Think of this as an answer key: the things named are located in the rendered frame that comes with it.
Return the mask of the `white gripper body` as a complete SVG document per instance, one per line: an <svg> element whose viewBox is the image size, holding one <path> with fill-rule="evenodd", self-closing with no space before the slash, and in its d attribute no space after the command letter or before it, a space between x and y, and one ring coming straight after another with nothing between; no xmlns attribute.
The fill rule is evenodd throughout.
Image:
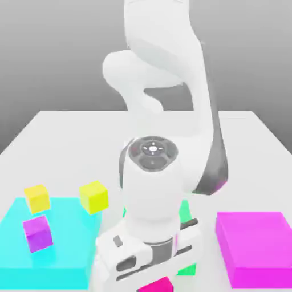
<svg viewBox="0 0 292 292"><path fill-rule="evenodd" d="M118 224L96 239L94 292L136 292L197 263L202 254L198 224L182 224L177 237L146 244Z"/></svg>

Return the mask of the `large magenta box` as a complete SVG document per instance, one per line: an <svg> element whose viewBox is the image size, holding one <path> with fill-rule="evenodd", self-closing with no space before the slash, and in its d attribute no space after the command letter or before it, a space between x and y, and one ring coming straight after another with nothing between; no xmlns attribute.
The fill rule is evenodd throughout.
<svg viewBox="0 0 292 292"><path fill-rule="evenodd" d="M292 289L292 228L281 212L218 212L215 232L232 288Z"/></svg>

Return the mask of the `small lime yellow cube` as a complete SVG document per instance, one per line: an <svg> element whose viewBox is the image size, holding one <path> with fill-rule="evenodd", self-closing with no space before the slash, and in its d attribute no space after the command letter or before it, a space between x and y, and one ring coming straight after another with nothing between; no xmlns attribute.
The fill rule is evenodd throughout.
<svg viewBox="0 0 292 292"><path fill-rule="evenodd" d="M94 181L79 188L80 203L89 215L96 214L109 207L107 188Z"/></svg>

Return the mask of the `large green box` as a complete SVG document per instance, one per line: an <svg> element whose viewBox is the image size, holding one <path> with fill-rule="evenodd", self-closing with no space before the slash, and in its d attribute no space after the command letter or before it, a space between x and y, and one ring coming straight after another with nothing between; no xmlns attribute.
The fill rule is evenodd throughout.
<svg viewBox="0 0 292 292"><path fill-rule="evenodd" d="M181 225L192 220L192 215L189 208L188 200L182 200L180 210L180 222ZM163 242L144 242L149 245L152 249L152 260L146 265L140 267L141 270L147 267L163 263L165 260L169 260L171 255L179 254L179 249L177 248L177 236L171 237ZM195 276L196 274L196 264L193 263L177 272L177 275L185 276Z"/></svg>

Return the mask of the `small pink cube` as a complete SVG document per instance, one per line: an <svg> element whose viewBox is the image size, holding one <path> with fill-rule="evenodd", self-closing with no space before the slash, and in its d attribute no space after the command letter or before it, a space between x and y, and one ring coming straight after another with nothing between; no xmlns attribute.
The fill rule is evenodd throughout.
<svg viewBox="0 0 292 292"><path fill-rule="evenodd" d="M137 292L174 292L174 287L169 278L164 277L137 289Z"/></svg>

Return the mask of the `large cyan box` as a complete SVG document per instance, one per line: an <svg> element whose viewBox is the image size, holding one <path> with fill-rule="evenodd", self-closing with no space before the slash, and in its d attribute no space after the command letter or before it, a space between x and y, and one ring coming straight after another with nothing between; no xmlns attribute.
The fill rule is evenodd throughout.
<svg viewBox="0 0 292 292"><path fill-rule="evenodd" d="M0 289L88 289L101 213L89 215L69 197L52 198L42 214L54 244L35 253L22 226L33 218L24 198L16 198L0 222Z"/></svg>

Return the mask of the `small purple cube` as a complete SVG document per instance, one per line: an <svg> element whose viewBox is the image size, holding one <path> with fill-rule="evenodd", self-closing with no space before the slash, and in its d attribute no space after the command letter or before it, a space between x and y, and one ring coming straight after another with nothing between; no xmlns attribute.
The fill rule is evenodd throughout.
<svg viewBox="0 0 292 292"><path fill-rule="evenodd" d="M45 215L22 222L30 253L53 246L52 232Z"/></svg>

